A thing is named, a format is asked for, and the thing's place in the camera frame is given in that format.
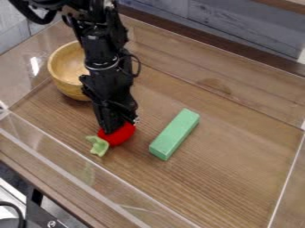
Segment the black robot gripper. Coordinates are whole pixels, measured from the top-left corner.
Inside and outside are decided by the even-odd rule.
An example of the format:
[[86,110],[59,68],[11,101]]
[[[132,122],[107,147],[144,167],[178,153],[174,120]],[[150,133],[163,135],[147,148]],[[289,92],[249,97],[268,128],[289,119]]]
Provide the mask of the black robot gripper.
[[86,69],[90,74],[79,76],[82,92],[91,99],[100,128],[111,134],[124,122],[135,126],[139,123],[139,116],[131,86],[138,74],[132,71],[132,64],[118,63],[112,67]]

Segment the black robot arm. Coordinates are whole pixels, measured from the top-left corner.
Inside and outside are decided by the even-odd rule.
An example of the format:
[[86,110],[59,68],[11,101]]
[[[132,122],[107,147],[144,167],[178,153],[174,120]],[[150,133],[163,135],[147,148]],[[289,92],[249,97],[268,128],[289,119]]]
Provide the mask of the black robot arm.
[[92,101],[100,128],[114,133],[136,119],[136,101],[131,86],[134,55],[126,50],[127,29],[120,21],[115,0],[70,0],[64,19],[84,52],[79,76],[82,92]]

